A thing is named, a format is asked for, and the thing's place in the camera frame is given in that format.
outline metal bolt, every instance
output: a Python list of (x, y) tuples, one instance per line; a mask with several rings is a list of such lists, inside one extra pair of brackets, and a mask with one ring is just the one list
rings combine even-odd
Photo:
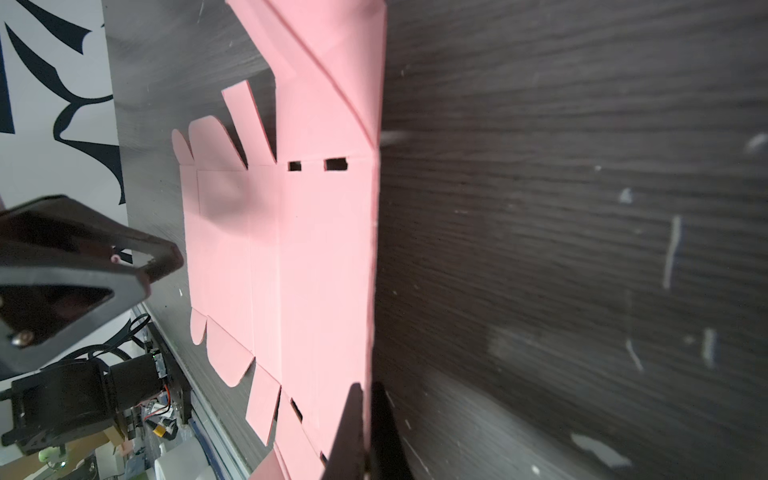
[(22, 330), (13, 336), (11, 339), (11, 345), (18, 348), (24, 348), (29, 346), (33, 339), (35, 339), (34, 333), (30, 332), (29, 330)]

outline cut-out hole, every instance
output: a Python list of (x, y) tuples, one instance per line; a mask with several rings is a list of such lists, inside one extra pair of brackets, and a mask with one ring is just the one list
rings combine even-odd
[(346, 159), (345, 158), (327, 159), (326, 170), (346, 170)]
[(290, 405), (293, 407), (293, 411), (296, 412), (296, 416), (299, 417), (299, 422), (304, 420), (304, 415), (301, 414), (299, 407), (296, 406), (296, 402), (293, 399), (290, 400)]

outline wood grain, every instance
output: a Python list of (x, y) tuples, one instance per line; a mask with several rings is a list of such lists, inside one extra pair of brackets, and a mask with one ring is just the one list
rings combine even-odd
[[(104, 0), (129, 222), (180, 246), (171, 129), (250, 78), (274, 142), (271, 73), (200, 7)], [(768, 4), (392, 1), (388, 35), (374, 374), (416, 478), (765, 476)], [(255, 467), (186, 272), (150, 305)]]

